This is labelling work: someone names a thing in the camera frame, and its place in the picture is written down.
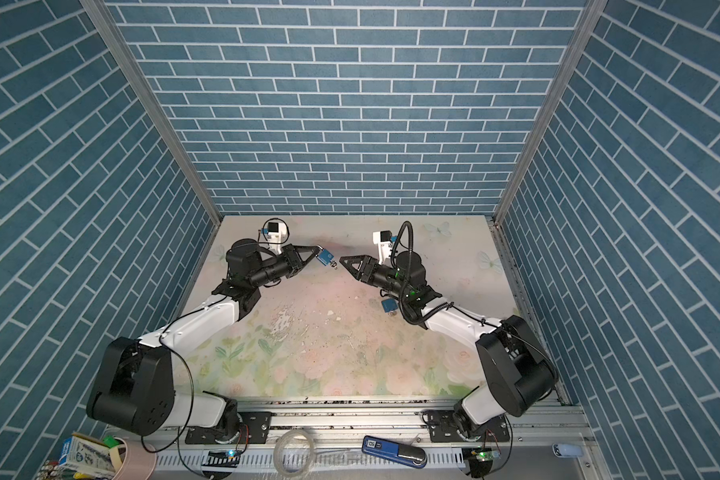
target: brick wall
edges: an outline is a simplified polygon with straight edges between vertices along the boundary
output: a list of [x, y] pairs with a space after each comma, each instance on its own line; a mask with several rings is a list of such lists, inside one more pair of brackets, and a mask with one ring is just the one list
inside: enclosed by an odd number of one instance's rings
[[611, 472], [720, 478], [720, 2], [608, 2], [505, 231]]
[[101, 434], [103, 348], [173, 314], [209, 234], [77, 0], [0, 0], [0, 479]]
[[585, 1], [232, 3], [107, 3], [222, 212], [490, 214]]

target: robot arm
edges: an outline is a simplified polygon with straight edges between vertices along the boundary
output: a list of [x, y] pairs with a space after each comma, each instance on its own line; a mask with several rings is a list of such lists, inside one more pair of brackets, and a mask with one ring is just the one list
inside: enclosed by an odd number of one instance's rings
[[[393, 237], [390, 232], [374, 234], [376, 244], [377, 238]], [[488, 420], [505, 412], [522, 415], [554, 387], [557, 370], [523, 319], [485, 318], [461, 309], [427, 284], [418, 254], [406, 250], [395, 255], [394, 251], [391, 248], [388, 256], [395, 260], [395, 267], [370, 255], [343, 256], [339, 263], [356, 280], [381, 288], [383, 296], [398, 300], [406, 322], [476, 349], [487, 385], [473, 390], [454, 407], [454, 420], [463, 437], [480, 436]]]
[[137, 339], [121, 337], [107, 346], [87, 415], [141, 436], [184, 425], [211, 428], [222, 439], [236, 435], [236, 402], [175, 392], [172, 357], [183, 362], [181, 357], [251, 312], [261, 298], [260, 286], [298, 274], [321, 252], [319, 246], [277, 243], [265, 249], [253, 239], [235, 242], [226, 253], [226, 278], [200, 308]]

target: small blue object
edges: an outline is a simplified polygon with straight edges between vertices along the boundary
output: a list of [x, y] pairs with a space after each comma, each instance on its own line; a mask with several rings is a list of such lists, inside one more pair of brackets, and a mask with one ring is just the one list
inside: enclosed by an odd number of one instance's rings
[[333, 261], [333, 254], [324, 248], [322, 252], [317, 255], [317, 260], [320, 260], [321, 264], [328, 266]]
[[398, 302], [394, 298], [387, 298], [382, 300], [382, 306], [384, 307], [384, 313], [390, 313], [398, 309]]
[[366, 436], [362, 440], [362, 451], [366, 455], [384, 458], [413, 468], [427, 465], [427, 454], [422, 448], [390, 442], [380, 438]]

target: black bracket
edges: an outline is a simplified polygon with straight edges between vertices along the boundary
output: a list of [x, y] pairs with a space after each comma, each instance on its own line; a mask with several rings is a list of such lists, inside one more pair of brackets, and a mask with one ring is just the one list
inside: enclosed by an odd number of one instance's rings
[[[248, 444], [266, 443], [269, 435], [269, 423], [272, 420], [270, 412], [239, 412], [242, 423], [240, 424], [240, 432], [245, 435], [246, 426], [248, 427]], [[223, 435], [213, 428], [190, 427], [186, 434], [185, 443], [187, 445], [235, 445], [237, 440], [232, 443], [219, 443], [216, 440], [223, 438]], [[240, 446], [245, 445], [245, 438], [240, 438]]]
[[[429, 431], [429, 440], [432, 443], [452, 443], [464, 442], [464, 438], [459, 435], [458, 428], [454, 422], [453, 410], [427, 410], [423, 414], [424, 423]], [[488, 430], [496, 435], [497, 442], [509, 441], [509, 430], [507, 428], [507, 419], [497, 416], [488, 420], [485, 424]], [[486, 444], [492, 442], [493, 437], [488, 434]]]

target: flower pattern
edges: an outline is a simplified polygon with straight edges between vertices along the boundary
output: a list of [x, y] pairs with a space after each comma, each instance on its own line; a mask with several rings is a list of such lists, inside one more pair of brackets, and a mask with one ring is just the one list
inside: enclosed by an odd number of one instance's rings
[[[320, 235], [321, 228], [309, 223], [317, 218], [293, 218], [299, 219], [288, 219], [294, 232], [300, 222], [299, 229]], [[486, 316], [505, 318], [515, 312], [503, 273], [474, 262], [478, 249], [481, 254], [491, 252], [489, 258], [498, 258], [484, 220], [453, 216], [428, 219], [440, 227], [433, 231], [432, 224], [413, 224], [416, 251], [424, 259], [429, 283], [450, 300]], [[247, 219], [227, 217], [224, 222], [230, 220]], [[486, 233], [479, 246], [474, 242], [476, 221], [482, 222], [479, 227]], [[260, 225], [262, 220], [252, 217], [249, 222]], [[332, 228], [330, 224], [322, 227], [324, 236], [312, 241], [336, 257], [358, 254], [358, 247], [350, 242], [332, 243]], [[352, 233], [350, 226], [342, 228], [333, 231], [348, 231], [348, 236]], [[365, 227], [363, 233], [368, 238], [358, 238], [358, 244], [370, 244], [367, 232], [372, 228]], [[220, 280], [218, 275], [226, 272], [224, 254], [228, 245], [240, 238], [240, 229], [225, 233], [222, 226], [192, 292], [194, 299], [201, 298], [203, 289], [210, 292]], [[307, 243], [300, 240], [298, 244]], [[384, 313], [381, 300], [376, 289], [357, 282], [342, 268], [334, 270], [314, 262], [277, 288], [262, 289], [253, 312], [186, 358], [195, 389], [236, 398], [452, 397], [466, 395], [484, 381], [474, 349], [411, 326], [399, 314]], [[188, 380], [178, 367], [174, 377], [177, 385]]]

